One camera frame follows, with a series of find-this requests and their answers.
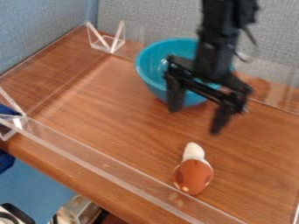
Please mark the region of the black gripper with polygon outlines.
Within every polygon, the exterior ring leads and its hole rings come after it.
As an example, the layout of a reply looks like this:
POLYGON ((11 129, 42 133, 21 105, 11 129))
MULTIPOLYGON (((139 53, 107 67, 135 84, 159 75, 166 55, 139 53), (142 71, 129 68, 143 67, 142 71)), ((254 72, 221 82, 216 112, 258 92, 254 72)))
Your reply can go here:
POLYGON ((240 42, 240 33, 212 36, 201 32, 196 59, 170 55, 165 73, 168 103, 172 113, 184 108, 188 91, 220 104, 210 133, 218 135, 236 113, 242 113, 253 93, 252 86, 233 73, 232 62, 240 42))

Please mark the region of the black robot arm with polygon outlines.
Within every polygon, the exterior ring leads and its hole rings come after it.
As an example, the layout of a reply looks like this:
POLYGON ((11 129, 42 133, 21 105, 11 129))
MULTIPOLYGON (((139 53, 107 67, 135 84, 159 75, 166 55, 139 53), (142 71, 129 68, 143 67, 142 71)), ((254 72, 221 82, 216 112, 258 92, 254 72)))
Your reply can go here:
POLYGON ((169 110, 184 108, 186 92, 205 96, 220 104, 210 133, 218 135, 236 114, 244 113, 253 87, 234 74, 240 34, 256 23, 258 0, 202 0, 202 24, 196 59, 169 56, 163 73, 169 110))

